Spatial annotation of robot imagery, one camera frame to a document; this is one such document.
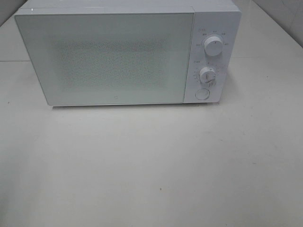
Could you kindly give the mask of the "round white door button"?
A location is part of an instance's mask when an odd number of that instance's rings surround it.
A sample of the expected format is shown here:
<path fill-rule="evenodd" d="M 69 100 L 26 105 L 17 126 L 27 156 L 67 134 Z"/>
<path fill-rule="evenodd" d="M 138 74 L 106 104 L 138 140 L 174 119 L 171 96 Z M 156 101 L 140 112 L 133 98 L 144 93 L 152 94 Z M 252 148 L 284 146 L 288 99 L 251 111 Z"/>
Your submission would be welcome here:
<path fill-rule="evenodd" d="M 201 88 L 195 93 L 197 100 L 207 100 L 210 96 L 210 91 L 206 88 Z"/>

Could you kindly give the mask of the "white timer knob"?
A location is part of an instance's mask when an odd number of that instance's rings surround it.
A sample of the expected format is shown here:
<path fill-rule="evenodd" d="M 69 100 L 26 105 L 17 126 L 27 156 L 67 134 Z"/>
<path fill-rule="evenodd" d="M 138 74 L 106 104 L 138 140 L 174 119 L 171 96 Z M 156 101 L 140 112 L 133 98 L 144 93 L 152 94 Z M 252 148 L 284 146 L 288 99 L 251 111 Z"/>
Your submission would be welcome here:
<path fill-rule="evenodd" d="M 212 82 L 216 77 L 216 70 L 212 67 L 203 67 L 199 72 L 200 82 L 207 84 Z"/>

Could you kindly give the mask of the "white microwave door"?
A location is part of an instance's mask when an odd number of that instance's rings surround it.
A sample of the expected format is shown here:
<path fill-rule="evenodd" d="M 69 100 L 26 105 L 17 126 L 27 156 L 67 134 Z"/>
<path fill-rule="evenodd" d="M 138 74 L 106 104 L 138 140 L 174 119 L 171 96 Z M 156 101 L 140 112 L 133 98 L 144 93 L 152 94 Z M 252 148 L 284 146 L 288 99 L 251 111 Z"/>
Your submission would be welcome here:
<path fill-rule="evenodd" d="M 17 15 L 51 106 L 181 103 L 194 15 Z"/>

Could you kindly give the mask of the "upper white power knob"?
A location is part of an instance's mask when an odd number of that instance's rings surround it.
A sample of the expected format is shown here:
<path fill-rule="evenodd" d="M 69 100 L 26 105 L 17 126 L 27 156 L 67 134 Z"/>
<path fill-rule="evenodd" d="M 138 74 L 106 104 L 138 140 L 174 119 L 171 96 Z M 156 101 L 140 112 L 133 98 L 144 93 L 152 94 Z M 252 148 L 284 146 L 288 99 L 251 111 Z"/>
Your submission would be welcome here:
<path fill-rule="evenodd" d="M 204 50 L 208 56 L 219 55 L 223 50 L 223 40 L 220 36 L 212 35 L 204 41 Z"/>

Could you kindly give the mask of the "white microwave oven body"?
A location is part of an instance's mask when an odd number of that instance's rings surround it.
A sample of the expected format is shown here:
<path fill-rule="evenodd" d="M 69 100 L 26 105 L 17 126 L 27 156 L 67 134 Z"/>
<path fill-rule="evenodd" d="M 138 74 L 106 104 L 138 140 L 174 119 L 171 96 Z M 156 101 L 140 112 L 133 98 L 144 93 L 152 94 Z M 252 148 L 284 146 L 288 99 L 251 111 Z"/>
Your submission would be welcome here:
<path fill-rule="evenodd" d="M 179 104 L 217 103 L 222 94 L 241 20 L 241 11 L 231 0 L 29 0 L 20 7 L 15 17 L 17 15 L 164 13 L 194 15 L 184 100 Z M 204 41 L 212 35 L 220 36 L 223 40 L 222 52 L 214 57 L 208 56 L 204 50 Z M 216 77 L 212 82 L 204 84 L 200 82 L 199 72 L 206 66 L 216 70 Z M 210 91 L 207 100 L 196 99 L 195 93 L 201 88 Z"/>

